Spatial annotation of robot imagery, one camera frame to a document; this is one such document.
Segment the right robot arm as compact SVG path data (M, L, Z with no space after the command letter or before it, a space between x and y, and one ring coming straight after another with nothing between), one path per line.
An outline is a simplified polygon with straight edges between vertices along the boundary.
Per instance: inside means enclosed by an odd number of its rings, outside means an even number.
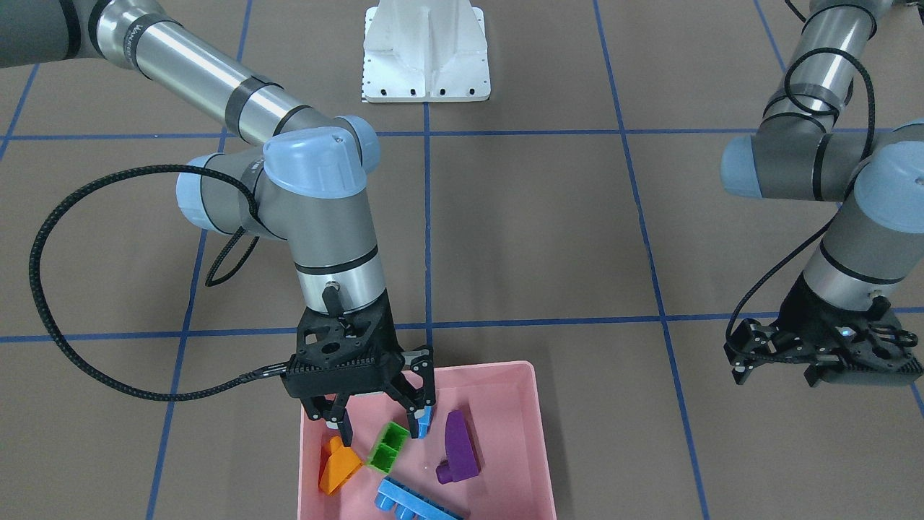
M437 398L432 348L397 342L367 177L380 142L357 116L328 118L282 86L189 32L156 1L4 1L2 66L103 59L164 86L252 145L187 165L151 165L99 178L69 194L43 221L27 264L32 298L50 338L76 368L132 397L182 402L278 376L310 420L337 429L349 446L347 404L385 393L406 412L413 438L426 436ZM284 241L306 304L289 360L252 370L217 387L157 393L132 387L90 365L53 318L40 278L43 250L66 212L116 182L176 173L181 213L202 230L229 237L206 275L212 287L222 260L243 237Z

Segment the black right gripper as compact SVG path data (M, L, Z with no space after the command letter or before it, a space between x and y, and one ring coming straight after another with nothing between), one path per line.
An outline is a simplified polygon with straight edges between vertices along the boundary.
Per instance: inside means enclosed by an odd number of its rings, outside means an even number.
M301 399L311 421L336 428L346 447L354 437L349 398L365 393L386 393L405 410L411 437L425 437L429 422L420 421L437 401L432 346L403 352L387 292L352 312L344 309L340 289L323 290L321 302L326 312L306 308L298 323L296 352L282 376L287 394ZM406 378L405 369L420 378L419 387Z

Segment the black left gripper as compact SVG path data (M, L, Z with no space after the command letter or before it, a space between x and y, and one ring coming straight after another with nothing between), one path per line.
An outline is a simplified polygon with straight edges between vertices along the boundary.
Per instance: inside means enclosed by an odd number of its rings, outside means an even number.
M768 363L806 363L811 387L905 386L922 376L917 344L918 336L903 328L888 298L876 296L864 311L846 310L823 300L800 276L776 326L742 320L727 331L725 354L739 386Z

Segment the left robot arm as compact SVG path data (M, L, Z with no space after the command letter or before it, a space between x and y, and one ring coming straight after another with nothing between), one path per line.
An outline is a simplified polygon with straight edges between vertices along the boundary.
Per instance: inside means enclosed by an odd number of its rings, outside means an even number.
M769 325L732 317L736 384L771 363L803 363L819 383L905 386L922 376L918 336L890 295L922 261L922 121L876 131L860 56L894 1L812 1L758 131L720 162L729 194L838 203L796 250L816 246Z

